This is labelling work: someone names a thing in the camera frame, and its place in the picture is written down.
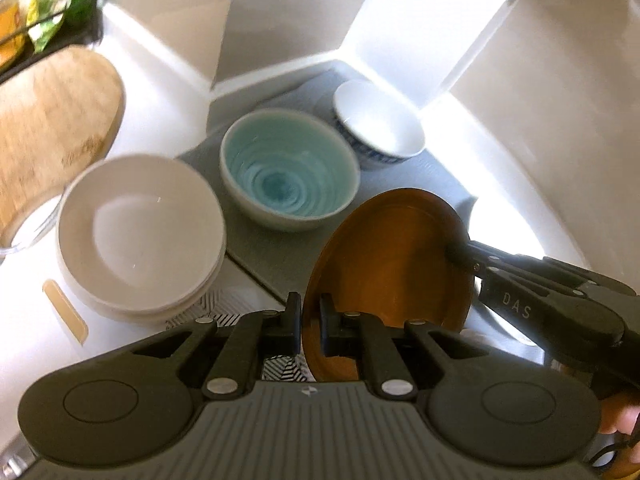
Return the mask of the person right hand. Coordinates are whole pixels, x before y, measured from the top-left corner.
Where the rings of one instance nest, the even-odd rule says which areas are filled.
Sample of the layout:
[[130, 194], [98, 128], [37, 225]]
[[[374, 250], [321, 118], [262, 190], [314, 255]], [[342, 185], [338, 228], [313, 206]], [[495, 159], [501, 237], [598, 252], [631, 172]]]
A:
[[601, 401], [600, 434], [628, 434], [634, 432], [639, 416], [639, 393], [622, 392]]

